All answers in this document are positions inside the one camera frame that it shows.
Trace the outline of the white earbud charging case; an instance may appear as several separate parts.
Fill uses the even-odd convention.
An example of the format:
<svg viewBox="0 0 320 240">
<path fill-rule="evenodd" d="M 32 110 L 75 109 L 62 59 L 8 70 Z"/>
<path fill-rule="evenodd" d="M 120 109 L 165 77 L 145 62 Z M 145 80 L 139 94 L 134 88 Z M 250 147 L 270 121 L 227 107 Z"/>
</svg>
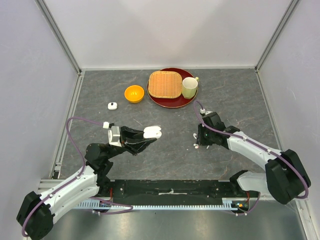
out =
<svg viewBox="0 0 320 240">
<path fill-rule="evenodd" d="M 159 125 L 145 127 L 143 130 L 144 139 L 159 139 L 162 136 L 162 128 Z"/>
</svg>

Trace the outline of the small white charging case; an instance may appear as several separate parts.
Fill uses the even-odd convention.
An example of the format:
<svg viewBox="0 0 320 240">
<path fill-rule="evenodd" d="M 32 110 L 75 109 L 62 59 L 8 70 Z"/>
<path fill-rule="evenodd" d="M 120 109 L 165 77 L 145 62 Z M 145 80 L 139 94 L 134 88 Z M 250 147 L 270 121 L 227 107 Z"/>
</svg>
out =
<svg viewBox="0 0 320 240">
<path fill-rule="evenodd" d="M 118 104 L 116 102 L 109 102 L 107 108 L 110 111 L 114 111 L 118 108 Z"/>
</svg>

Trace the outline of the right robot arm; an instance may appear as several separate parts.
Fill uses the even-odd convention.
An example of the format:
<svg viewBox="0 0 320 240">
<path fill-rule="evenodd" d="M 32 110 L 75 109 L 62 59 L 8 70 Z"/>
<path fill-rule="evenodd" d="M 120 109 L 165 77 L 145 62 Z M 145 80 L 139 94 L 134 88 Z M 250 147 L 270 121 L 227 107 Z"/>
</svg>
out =
<svg viewBox="0 0 320 240">
<path fill-rule="evenodd" d="M 196 143 L 199 146 L 218 145 L 254 162 L 263 173 L 242 170 L 233 175 L 229 191 L 235 197 L 255 191 L 272 196 L 285 205 L 293 199 L 309 195 L 311 181 L 298 154 L 266 146 L 234 126 L 225 126 L 216 112 L 201 109 Z"/>
</svg>

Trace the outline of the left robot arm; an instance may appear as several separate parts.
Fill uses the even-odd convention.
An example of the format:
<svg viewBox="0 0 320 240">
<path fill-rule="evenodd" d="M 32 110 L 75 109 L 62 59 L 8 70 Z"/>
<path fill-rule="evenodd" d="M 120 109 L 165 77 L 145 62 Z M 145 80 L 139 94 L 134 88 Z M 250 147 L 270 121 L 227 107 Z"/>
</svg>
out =
<svg viewBox="0 0 320 240">
<path fill-rule="evenodd" d="M 69 178 L 40 194 L 31 191 L 24 197 L 16 220 L 25 238 L 42 239 L 76 205 L 96 195 L 106 196 L 110 191 L 107 174 L 113 166 L 110 159 L 125 152 L 136 156 L 162 133 L 158 125 L 144 130 L 113 125 L 108 128 L 107 136 L 107 143 L 87 146 L 82 167 Z"/>
</svg>

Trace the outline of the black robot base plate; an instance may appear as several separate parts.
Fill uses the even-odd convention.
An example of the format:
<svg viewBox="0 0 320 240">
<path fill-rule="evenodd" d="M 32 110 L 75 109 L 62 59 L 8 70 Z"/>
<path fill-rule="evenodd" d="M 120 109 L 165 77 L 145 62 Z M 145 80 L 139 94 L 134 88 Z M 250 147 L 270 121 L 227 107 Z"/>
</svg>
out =
<svg viewBox="0 0 320 240">
<path fill-rule="evenodd" d="M 229 181 L 117 179 L 97 196 L 132 206 L 199 206 L 221 205 L 223 198 L 246 199 L 248 195 Z"/>
</svg>

